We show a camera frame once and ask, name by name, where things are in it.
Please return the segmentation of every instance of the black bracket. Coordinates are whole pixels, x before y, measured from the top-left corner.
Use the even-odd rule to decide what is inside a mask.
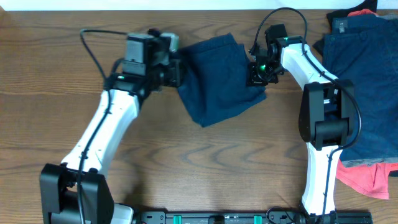
[[[45,224],[80,223],[77,193],[68,190],[76,182],[76,175],[65,166],[44,166],[40,175],[40,192]],[[81,184],[86,220],[92,224],[111,223],[114,201],[105,176],[85,172]]]
[[[331,212],[327,215],[308,214],[303,203],[300,202],[300,219],[295,217],[295,224],[373,224],[372,213],[370,212]]]
[[[336,80],[352,95],[349,80]],[[346,144],[354,129],[354,108],[342,89],[332,83],[309,83],[304,86],[298,119],[300,135],[315,149]]]
[[[186,68],[179,58],[171,58],[169,64],[159,64],[147,69],[145,76],[130,73],[113,72],[105,81],[105,90],[128,91],[130,95],[138,96],[139,104],[152,91],[159,91],[162,86],[179,87],[182,85]]]

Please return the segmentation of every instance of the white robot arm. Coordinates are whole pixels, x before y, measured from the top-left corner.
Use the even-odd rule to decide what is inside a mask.
[[[311,61],[313,61],[319,69],[326,71],[311,54],[310,47],[307,44],[305,45],[305,50]],[[293,75],[302,90],[304,86],[309,83],[330,83],[329,80],[321,77],[314,67],[309,64],[303,55],[302,44],[292,44],[284,47],[281,54],[281,64]],[[325,75],[334,80],[337,79],[336,76],[328,71],[325,72]],[[325,100],[323,103],[330,103],[330,100]],[[332,150],[337,149],[338,145],[325,146],[319,151],[316,150],[310,142],[307,142],[306,145],[308,149],[307,184],[302,197],[302,203],[308,214],[322,215],[325,183],[328,172],[328,155],[330,155]],[[340,154],[341,151],[338,151],[333,155],[325,214],[329,214],[335,210],[333,192],[335,188],[337,162]]]
[[[91,143],[90,150],[83,166],[83,172],[96,169],[105,177],[108,175],[109,165],[113,159],[116,149],[122,140],[123,134],[131,122],[139,114],[138,97],[132,96],[128,91],[110,90],[112,107],[103,124],[96,133]],[[81,152],[84,150],[89,138],[93,135],[95,128],[101,121],[108,107],[108,93],[104,90],[101,94],[98,109],[72,151],[62,160],[68,169],[78,170]]]

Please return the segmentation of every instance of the denim cloth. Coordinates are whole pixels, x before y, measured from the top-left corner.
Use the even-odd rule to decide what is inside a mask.
[[[354,83],[362,112],[359,141],[340,156],[344,166],[398,162],[398,20],[372,14],[335,19],[323,66]]]
[[[333,20],[336,18],[344,18],[347,17],[349,13],[360,11],[363,9],[369,9],[372,12],[377,11],[377,0],[365,0],[361,4],[352,7],[350,9],[339,9],[333,12],[326,14],[326,18],[328,19],[330,28],[333,28]],[[315,42],[312,47],[323,56],[323,48],[325,47],[325,37]]]
[[[266,98],[264,87],[247,87],[249,59],[231,34],[180,49],[188,68],[181,100],[192,120],[206,127],[237,116]]]

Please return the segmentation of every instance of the red cloth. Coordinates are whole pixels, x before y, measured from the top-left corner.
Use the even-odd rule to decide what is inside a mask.
[[[350,16],[359,16],[359,15],[363,15],[363,14],[375,14],[375,15],[378,16],[377,13],[372,12],[372,11],[369,10],[369,9],[362,9],[362,10],[360,10],[360,11],[350,12],[350,13],[348,14],[348,17],[350,17]]]
[[[339,160],[336,178],[363,195],[388,199],[388,175],[398,170],[398,164],[377,163],[346,168]]]

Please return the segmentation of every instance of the white wall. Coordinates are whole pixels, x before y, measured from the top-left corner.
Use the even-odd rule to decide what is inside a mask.
[[[363,0],[0,0],[7,11],[347,9]],[[378,9],[398,9],[398,0],[378,0]]]

